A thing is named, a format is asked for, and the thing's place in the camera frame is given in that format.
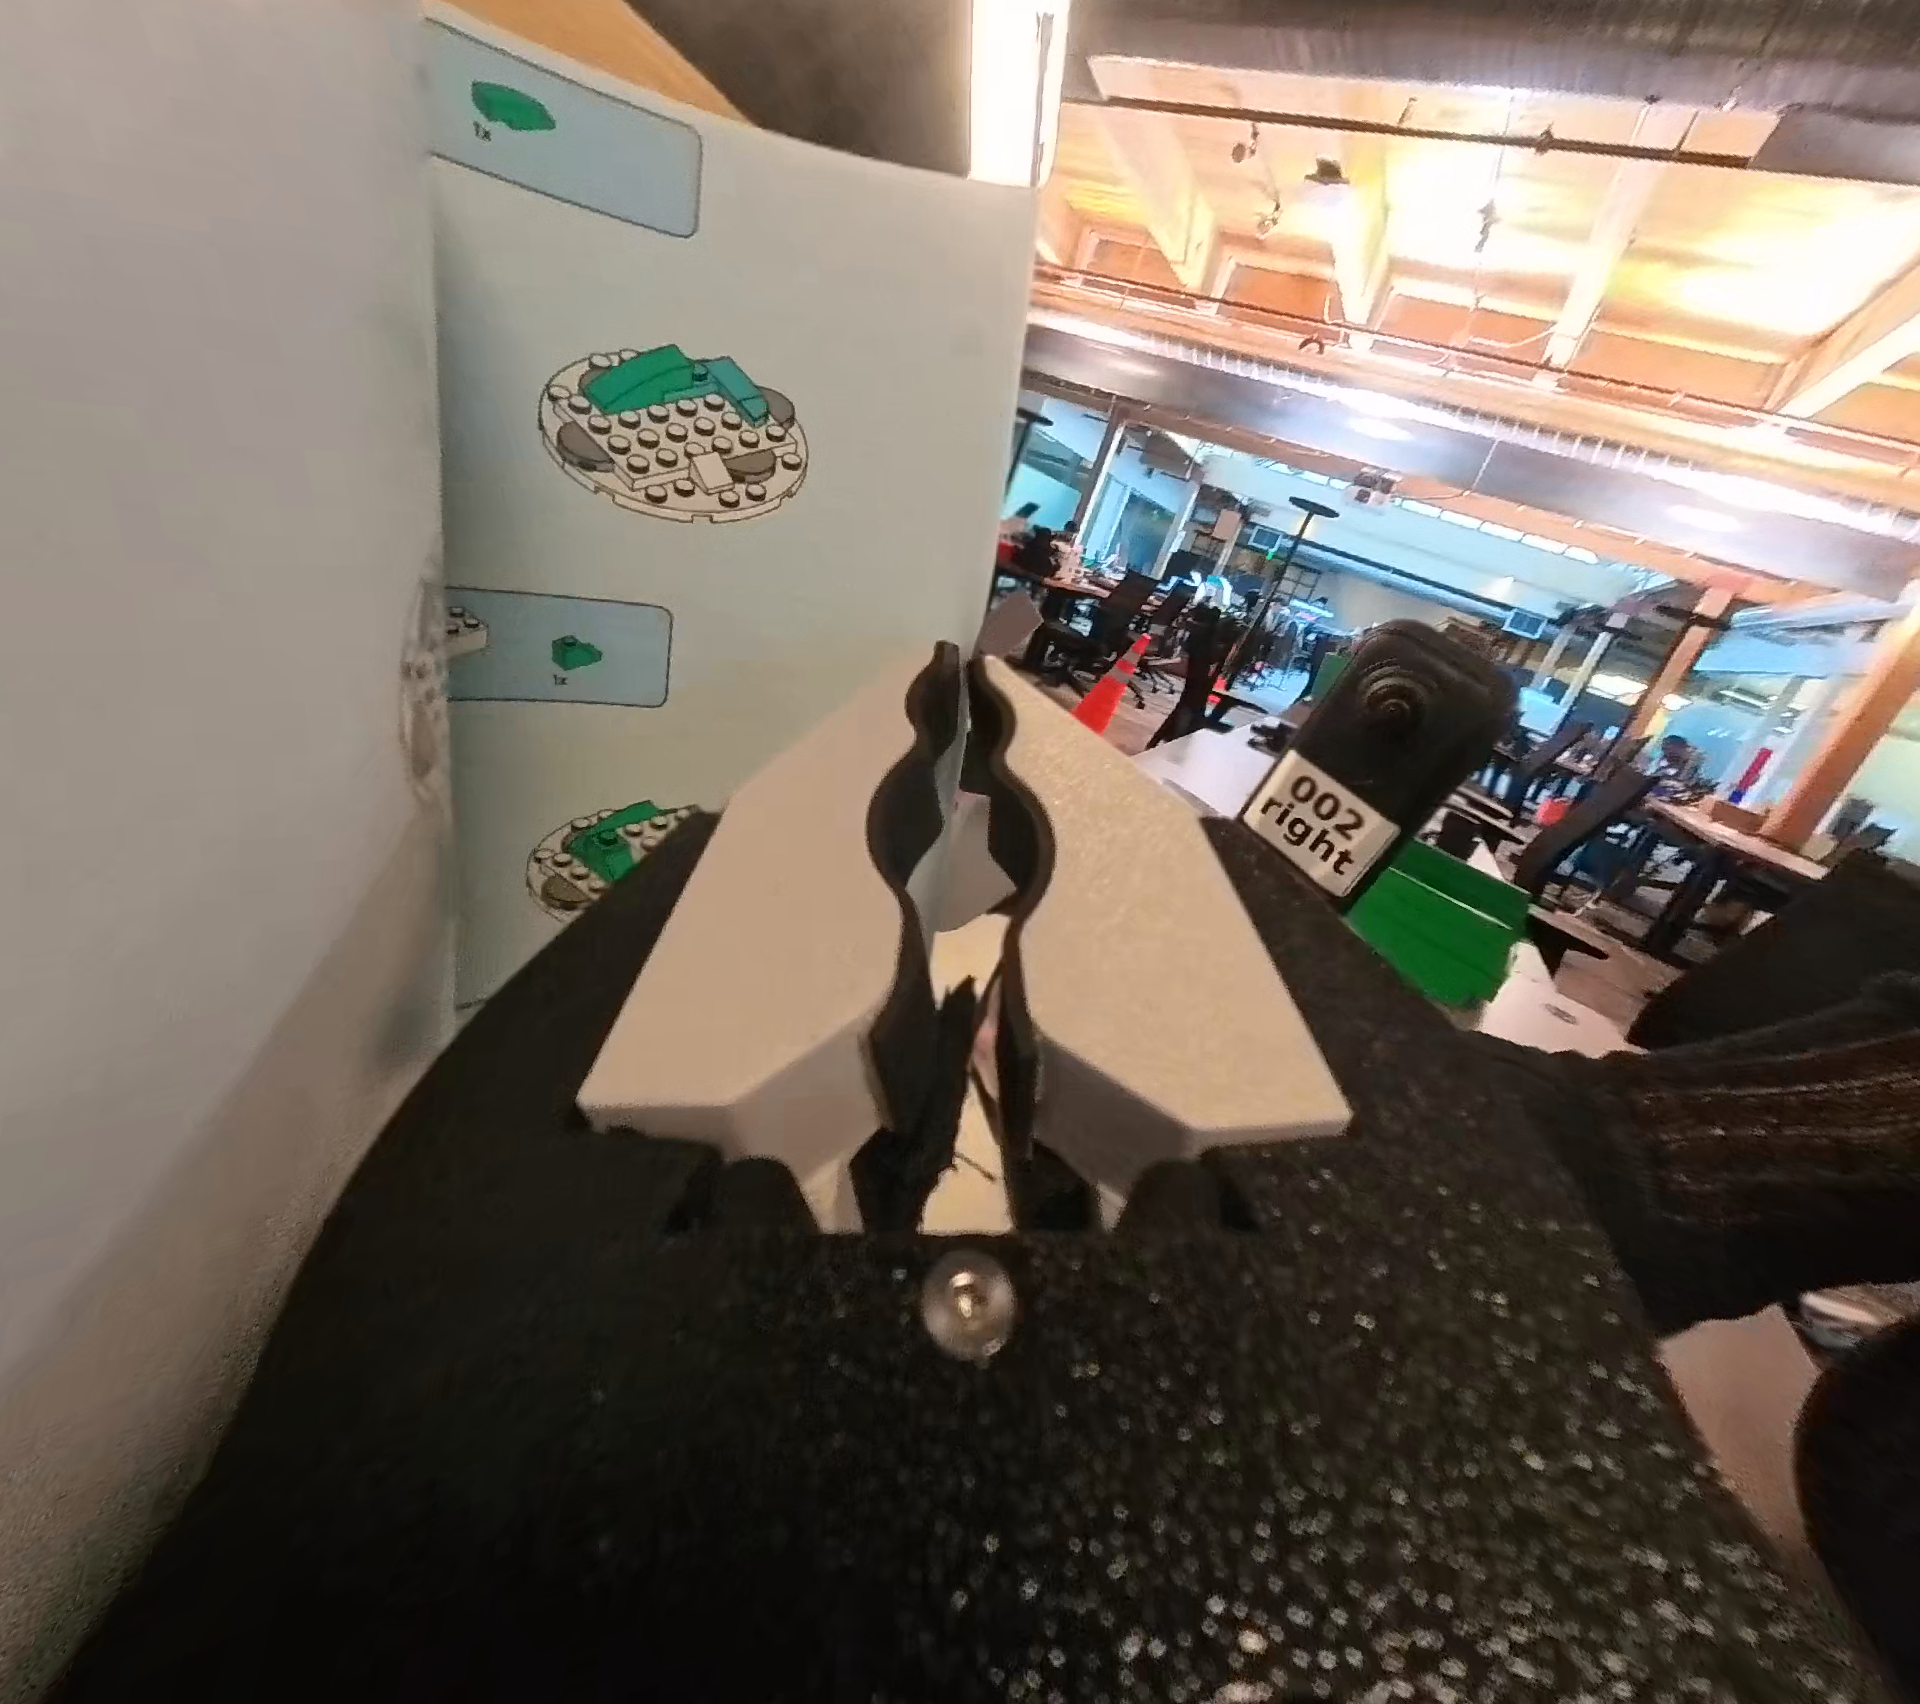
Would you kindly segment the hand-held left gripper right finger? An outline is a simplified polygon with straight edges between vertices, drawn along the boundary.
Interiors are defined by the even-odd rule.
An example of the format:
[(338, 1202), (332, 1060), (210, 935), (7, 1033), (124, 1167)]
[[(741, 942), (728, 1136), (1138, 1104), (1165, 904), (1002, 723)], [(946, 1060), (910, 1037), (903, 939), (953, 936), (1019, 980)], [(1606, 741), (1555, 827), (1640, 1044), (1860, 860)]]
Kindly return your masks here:
[(968, 721), (968, 904), (1005, 921), (972, 1073), (1015, 1225), (1096, 1229), (1156, 1167), (1340, 1139), (1202, 814), (1005, 660), (970, 660)]

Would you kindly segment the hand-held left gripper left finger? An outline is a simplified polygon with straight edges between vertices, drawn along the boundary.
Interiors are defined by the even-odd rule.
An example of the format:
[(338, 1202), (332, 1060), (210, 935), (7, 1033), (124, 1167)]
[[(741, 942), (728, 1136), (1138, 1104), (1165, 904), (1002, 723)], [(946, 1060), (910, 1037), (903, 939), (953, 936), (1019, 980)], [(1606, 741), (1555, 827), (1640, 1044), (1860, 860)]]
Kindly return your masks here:
[(966, 739), (938, 641), (732, 795), (581, 1086), (594, 1130), (780, 1164), (828, 1233), (916, 1229), (964, 1097), (930, 950)]

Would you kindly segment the lego instruction booklet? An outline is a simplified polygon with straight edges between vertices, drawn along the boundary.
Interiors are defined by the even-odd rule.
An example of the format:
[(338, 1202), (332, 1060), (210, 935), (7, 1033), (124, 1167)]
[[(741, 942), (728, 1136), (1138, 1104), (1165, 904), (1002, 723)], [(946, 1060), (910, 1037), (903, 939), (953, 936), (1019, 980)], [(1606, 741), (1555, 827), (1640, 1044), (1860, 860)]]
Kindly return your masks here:
[(970, 636), (1030, 201), (423, 0), (5, 0), (5, 1701), (452, 1035)]

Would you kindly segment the person's right forearm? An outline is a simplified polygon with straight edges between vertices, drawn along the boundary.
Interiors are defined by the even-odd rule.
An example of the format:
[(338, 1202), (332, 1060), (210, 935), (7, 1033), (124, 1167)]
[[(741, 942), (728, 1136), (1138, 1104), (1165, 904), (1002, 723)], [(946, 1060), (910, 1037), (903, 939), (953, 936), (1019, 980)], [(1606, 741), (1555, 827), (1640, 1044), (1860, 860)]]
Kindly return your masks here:
[(1652, 998), (1639, 1050), (1484, 1047), (1670, 1338), (1918, 1277), (1917, 864), (1855, 854)]

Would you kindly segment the green plastic tray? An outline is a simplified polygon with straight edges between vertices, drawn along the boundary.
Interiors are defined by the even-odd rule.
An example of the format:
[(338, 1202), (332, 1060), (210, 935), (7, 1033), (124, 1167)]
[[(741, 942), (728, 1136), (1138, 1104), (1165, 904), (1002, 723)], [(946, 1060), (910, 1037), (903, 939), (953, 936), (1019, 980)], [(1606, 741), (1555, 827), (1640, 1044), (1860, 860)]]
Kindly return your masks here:
[(1506, 987), (1533, 900), (1498, 874), (1408, 838), (1347, 910), (1347, 924), (1410, 988), (1447, 1013)]

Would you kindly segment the orange traffic cone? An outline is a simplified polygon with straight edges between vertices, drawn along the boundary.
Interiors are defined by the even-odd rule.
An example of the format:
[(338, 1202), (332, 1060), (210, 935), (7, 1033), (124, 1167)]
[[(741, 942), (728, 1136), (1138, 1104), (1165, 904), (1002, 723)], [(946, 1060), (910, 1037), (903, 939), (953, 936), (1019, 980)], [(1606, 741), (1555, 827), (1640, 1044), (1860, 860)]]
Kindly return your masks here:
[(1137, 677), (1151, 646), (1151, 635), (1135, 636), (1109, 664), (1103, 677), (1072, 706), (1072, 719), (1094, 735), (1107, 735), (1117, 712), (1137, 698)]

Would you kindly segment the black office chair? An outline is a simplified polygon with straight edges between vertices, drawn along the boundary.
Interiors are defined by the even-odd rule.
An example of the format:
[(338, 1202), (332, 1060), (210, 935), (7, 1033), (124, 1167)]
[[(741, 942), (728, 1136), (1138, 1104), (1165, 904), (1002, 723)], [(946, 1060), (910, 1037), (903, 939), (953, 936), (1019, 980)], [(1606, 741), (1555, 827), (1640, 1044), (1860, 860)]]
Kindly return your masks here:
[(1105, 595), (1054, 585), (1042, 598), (1045, 619), (1021, 652), (1034, 681), (1089, 692), (1124, 656), (1159, 598), (1152, 577), (1128, 571)]

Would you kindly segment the wooden office desk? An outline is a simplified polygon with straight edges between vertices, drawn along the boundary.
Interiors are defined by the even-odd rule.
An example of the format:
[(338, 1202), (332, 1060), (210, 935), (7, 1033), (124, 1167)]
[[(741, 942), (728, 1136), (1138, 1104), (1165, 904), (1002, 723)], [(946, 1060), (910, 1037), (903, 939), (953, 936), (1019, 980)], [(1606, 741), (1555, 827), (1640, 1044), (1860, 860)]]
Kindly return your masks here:
[(1764, 834), (1721, 822), (1703, 804), (1646, 801), (1634, 818), (1662, 845), (1684, 852), (1688, 872), (1669, 902), (1646, 927), (1640, 950), (1672, 958), (1718, 890), (1734, 890), (1749, 902), (1783, 902), (1842, 872), (1893, 874), (1917, 883), (1917, 864), (1876, 850), (1842, 852), (1833, 864), (1794, 852)]

